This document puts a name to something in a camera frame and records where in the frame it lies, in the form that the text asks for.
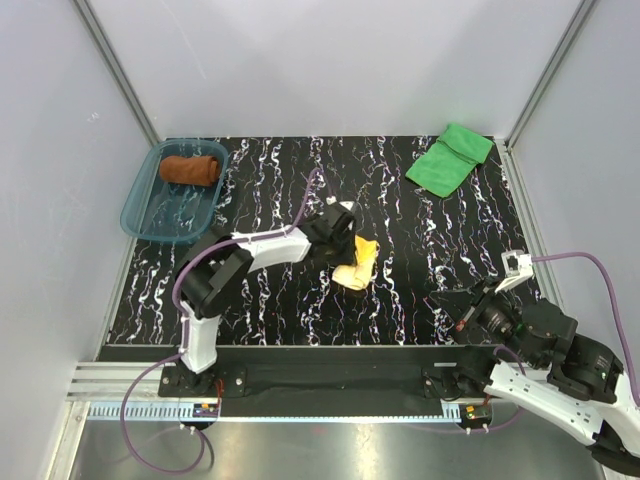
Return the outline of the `yellow towel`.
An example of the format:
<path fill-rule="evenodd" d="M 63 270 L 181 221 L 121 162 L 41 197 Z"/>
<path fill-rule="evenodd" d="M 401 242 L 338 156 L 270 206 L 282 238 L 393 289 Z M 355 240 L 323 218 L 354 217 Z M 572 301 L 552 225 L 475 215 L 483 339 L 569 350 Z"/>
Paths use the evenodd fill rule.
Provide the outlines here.
<path fill-rule="evenodd" d="M 355 263 L 339 265 L 332 274 L 332 281 L 353 291 L 362 291 L 368 287 L 373 277 L 374 264 L 377 260 L 379 244 L 375 240 L 367 240 L 355 236 Z"/>

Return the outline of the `green towel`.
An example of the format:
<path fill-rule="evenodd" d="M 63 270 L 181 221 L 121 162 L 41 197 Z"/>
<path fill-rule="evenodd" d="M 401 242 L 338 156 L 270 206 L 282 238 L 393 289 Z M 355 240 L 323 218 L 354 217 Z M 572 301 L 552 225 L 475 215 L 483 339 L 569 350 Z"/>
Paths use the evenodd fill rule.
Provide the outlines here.
<path fill-rule="evenodd" d="M 446 198 L 485 162 L 492 146 L 490 139 L 450 123 L 405 177 L 429 193 Z"/>

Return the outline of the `brown towel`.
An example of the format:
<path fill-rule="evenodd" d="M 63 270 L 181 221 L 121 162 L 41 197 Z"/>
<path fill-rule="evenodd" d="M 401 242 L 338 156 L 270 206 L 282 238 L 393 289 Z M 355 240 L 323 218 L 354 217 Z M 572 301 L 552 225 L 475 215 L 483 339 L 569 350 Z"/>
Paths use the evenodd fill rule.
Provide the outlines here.
<path fill-rule="evenodd" d="M 158 173 L 167 183 L 211 187 L 219 179 L 221 163 L 214 156 L 169 156 L 160 164 Z"/>

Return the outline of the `teal transparent plastic bin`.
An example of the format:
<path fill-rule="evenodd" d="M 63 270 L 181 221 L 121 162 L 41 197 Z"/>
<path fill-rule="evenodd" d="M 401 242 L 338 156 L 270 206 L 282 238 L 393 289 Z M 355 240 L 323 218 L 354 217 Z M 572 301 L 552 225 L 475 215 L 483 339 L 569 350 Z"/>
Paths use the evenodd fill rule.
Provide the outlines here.
<path fill-rule="evenodd" d="M 211 187 L 163 181 L 160 162 L 169 156 L 214 156 L 221 163 L 219 179 Z M 120 215 L 129 236 L 156 243 L 189 244 L 211 224 L 224 185 L 229 153 L 220 143 L 197 138 L 165 140 L 147 154 Z"/>

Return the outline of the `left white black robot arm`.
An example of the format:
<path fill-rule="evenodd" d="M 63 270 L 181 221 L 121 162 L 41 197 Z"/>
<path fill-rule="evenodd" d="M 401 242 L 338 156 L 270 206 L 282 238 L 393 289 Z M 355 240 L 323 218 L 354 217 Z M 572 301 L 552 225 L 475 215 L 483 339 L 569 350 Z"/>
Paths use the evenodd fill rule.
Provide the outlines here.
<path fill-rule="evenodd" d="M 355 260 L 354 203 L 334 202 L 296 225 L 254 233 L 213 226 L 178 263 L 172 298 L 181 313 L 181 384 L 196 396 L 215 386 L 216 342 L 222 315 L 248 274 L 281 264 Z"/>

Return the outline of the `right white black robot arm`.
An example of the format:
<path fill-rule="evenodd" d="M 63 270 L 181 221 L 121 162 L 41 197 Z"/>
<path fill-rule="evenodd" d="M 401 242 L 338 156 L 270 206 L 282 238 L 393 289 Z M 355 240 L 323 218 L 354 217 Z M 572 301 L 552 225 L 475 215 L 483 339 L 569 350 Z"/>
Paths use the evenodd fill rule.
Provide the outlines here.
<path fill-rule="evenodd" d="M 547 420 L 602 466 L 639 474 L 639 408 L 622 361 L 581 335 L 575 319 L 541 299 L 519 306 L 495 279 L 439 292 L 462 346 L 454 366 L 425 371 L 428 392 L 447 402 L 497 397 Z"/>

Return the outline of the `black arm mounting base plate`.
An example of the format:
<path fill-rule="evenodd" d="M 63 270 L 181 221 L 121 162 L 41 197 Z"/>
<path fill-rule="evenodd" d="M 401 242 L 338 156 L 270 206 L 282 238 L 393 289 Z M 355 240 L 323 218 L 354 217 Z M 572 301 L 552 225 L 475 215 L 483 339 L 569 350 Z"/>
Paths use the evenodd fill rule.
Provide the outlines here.
<path fill-rule="evenodd" d="M 201 373 L 185 360 L 162 368 L 162 397 L 229 398 L 277 389 L 292 391 L 402 392 L 424 396 L 439 379 L 460 369 L 477 382 L 487 379 L 504 351 L 480 346 L 240 347 L 222 346 Z"/>

